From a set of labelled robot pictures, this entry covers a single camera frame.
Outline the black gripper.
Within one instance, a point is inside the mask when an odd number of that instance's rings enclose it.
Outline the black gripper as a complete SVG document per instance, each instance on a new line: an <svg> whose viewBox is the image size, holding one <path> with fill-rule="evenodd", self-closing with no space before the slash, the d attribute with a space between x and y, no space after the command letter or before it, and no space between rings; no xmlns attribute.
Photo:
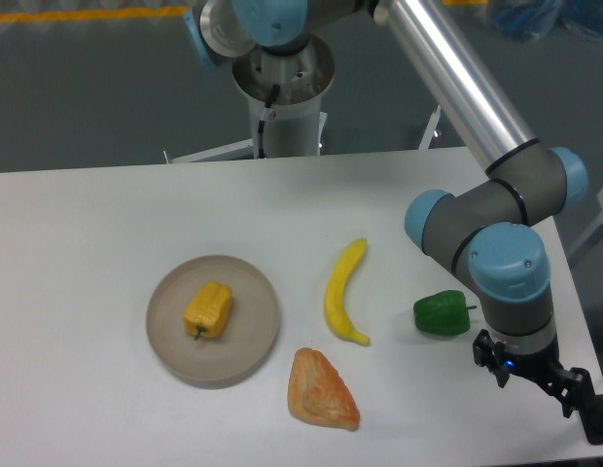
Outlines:
<svg viewBox="0 0 603 467"><path fill-rule="evenodd" d="M505 387L511 375L534 382L561 404L566 418L573 412L589 414L595 407L596 395L589 371L560 367L557 337L542 350L520 355L495 342L487 330L480 330L473 341L473 357L477 366L495 376L500 388Z"/></svg>

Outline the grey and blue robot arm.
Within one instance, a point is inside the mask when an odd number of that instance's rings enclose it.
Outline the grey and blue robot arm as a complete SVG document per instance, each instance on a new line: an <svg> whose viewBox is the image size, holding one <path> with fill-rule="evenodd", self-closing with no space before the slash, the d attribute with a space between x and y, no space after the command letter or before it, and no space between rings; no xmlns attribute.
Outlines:
<svg viewBox="0 0 603 467"><path fill-rule="evenodd" d="M415 70L485 171L453 196L432 190L409 206L409 238L479 298L487 329L474 342L479 366L505 384L529 379L565 414L596 413L589 373L558 359L550 263L534 226L576 202L582 161L544 148L466 40L429 1L200 1L184 23L201 62L230 62L249 101L258 158L319 152L320 95L334 75L313 30L369 13L397 38Z"/></svg>

